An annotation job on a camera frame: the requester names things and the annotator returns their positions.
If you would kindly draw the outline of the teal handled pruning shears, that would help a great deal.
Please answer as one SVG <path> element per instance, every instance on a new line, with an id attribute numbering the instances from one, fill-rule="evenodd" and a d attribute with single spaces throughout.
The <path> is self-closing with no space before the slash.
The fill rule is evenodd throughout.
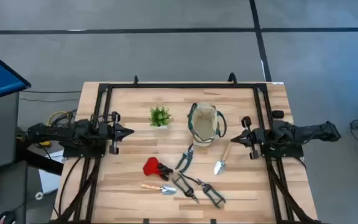
<path id="1" fill-rule="evenodd" d="M 175 167 L 175 170 L 178 170 L 179 172 L 185 172 L 189 168 L 189 166 L 193 160 L 193 153 L 194 153 L 194 145 L 191 144 L 188 147 L 187 151 L 182 154 L 181 159 L 179 160 L 178 164 Z"/>

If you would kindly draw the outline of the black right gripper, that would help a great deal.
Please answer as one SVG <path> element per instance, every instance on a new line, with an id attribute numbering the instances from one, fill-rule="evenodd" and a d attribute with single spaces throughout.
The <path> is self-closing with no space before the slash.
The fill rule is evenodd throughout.
<path id="1" fill-rule="evenodd" d="M 258 159 L 259 153 L 255 148 L 255 144 L 258 143 L 256 134 L 251 130 L 252 124 L 251 118 L 245 116 L 242 118 L 242 126 L 244 128 L 240 135 L 231 139 L 231 142 L 242 144 L 245 147 L 250 147 L 249 156 L 251 159 Z"/>

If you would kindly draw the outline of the beige green-trimmed gardening bag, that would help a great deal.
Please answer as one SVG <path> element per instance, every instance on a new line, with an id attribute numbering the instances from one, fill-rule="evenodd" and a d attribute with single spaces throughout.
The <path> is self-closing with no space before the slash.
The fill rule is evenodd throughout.
<path id="1" fill-rule="evenodd" d="M 188 113 L 188 129 L 193 144 L 208 147 L 218 136 L 223 138 L 227 132 L 224 115 L 216 107 L 207 102 L 193 103 Z"/>

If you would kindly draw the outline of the black metal table frame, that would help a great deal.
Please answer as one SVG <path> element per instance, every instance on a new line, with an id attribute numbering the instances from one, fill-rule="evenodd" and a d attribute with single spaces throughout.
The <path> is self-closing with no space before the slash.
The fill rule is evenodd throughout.
<path id="1" fill-rule="evenodd" d="M 225 199 L 216 208 L 200 185 L 186 181 L 194 188 L 196 203 L 175 186 L 172 179 L 180 172 L 176 165 L 193 144 L 188 129 L 188 113 L 193 103 L 207 102 L 225 117 L 227 132 L 208 147 L 194 145 L 193 160 L 183 172 L 214 187 Z M 168 108 L 168 126 L 152 127 L 150 109 Z M 243 130 L 242 118 L 249 116 L 252 127 L 269 129 L 272 111 L 282 110 L 283 121 L 293 116 L 284 85 L 276 83 L 229 82 L 129 82 L 83 85 L 77 119 L 106 118 L 113 111 L 121 115 L 119 124 L 135 133 L 117 142 L 119 154 L 109 153 L 99 159 L 66 157 L 62 183 L 56 197 L 58 215 L 55 224 L 143 224 L 155 223 L 217 224 L 276 223 L 321 224 L 311 194 L 305 167 L 294 157 L 272 158 L 261 155 L 251 159 L 249 148 L 231 142 Z M 214 175 L 214 167 L 228 143 L 231 149 L 225 169 Z M 156 157 L 173 169 L 169 180 L 157 175 L 146 176 L 143 166 Z M 175 195 L 143 189 L 141 184 L 171 185 Z"/>

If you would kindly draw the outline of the black computer mouse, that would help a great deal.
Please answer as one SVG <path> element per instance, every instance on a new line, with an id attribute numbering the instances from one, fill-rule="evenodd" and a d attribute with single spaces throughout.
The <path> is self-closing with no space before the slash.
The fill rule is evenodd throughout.
<path id="1" fill-rule="evenodd" d="M 4 211 L 0 214 L 0 224 L 16 224 L 16 213 Z"/>

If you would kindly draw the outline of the green plant in white pot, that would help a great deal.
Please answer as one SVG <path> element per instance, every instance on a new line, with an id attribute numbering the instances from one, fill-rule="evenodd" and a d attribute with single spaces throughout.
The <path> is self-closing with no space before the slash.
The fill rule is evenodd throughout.
<path id="1" fill-rule="evenodd" d="M 150 109 L 150 125 L 152 127 L 168 126 L 171 120 L 171 114 L 168 108 L 155 107 Z"/>

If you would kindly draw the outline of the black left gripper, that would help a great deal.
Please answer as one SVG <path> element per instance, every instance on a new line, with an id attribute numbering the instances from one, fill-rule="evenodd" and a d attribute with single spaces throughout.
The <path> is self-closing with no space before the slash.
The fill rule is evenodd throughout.
<path id="1" fill-rule="evenodd" d="M 109 148 L 109 153 L 118 155 L 119 148 L 117 146 L 117 125 L 120 121 L 120 114 L 116 111 L 113 111 L 111 114 L 108 114 L 106 118 L 103 118 L 103 124 L 107 125 L 108 137 L 112 141 L 112 144 Z M 131 133 L 119 133 L 119 140 L 122 141 L 125 137 L 133 134 L 134 130 L 125 128 L 121 124 L 119 124 L 120 132 L 131 132 Z"/>

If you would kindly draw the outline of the red and black garden glove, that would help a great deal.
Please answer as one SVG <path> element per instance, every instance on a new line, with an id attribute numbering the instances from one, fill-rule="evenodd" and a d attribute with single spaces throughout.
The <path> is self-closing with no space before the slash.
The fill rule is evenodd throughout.
<path id="1" fill-rule="evenodd" d="M 150 157 L 144 164 L 143 173 L 146 176 L 157 175 L 164 181 L 169 180 L 169 175 L 173 173 L 173 169 L 159 162 L 156 157 Z"/>

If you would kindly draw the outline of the black desk beam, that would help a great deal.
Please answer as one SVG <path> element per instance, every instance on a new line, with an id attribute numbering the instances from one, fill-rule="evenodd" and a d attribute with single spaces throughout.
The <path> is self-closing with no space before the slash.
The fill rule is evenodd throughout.
<path id="1" fill-rule="evenodd" d="M 16 149 L 16 161 L 25 161 L 32 167 L 55 175 L 61 175 L 63 172 L 63 163 L 41 156 L 27 149 Z"/>

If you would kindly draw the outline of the white sheet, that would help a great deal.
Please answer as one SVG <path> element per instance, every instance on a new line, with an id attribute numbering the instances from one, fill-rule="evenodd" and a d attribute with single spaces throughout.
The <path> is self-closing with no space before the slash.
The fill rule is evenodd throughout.
<path id="1" fill-rule="evenodd" d="M 47 159 L 53 159 L 57 162 L 63 162 L 63 150 L 50 153 L 48 156 L 45 157 Z M 39 176 L 42 186 L 42 192 L 44 194 L 58 189 L 60 185 L 60 175 L 52 174 L 39 169 Z"/>

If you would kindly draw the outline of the steel trowel wooden handle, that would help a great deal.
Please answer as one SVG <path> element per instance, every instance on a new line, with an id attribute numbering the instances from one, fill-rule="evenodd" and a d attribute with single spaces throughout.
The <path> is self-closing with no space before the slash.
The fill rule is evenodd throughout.
<path id="1" fill-rule="evenodd" d="M 177 189 L 168 184 L 161 186 L 141 184 L 140 187 L 143 189 L 158 191 L 163 195 L 175 195 L 177 193 Z"/>
<path id="2" fill-rule="evenodd" d="M 225 166 L 226 166 L 225 160 L 229 154 L 230 149 L 231 149 L 231 142 L 228 143 L 221 159 L 216 162 L 215 167 L 214 167 L 214 175 L 219 175 L 224 171 Z"/>

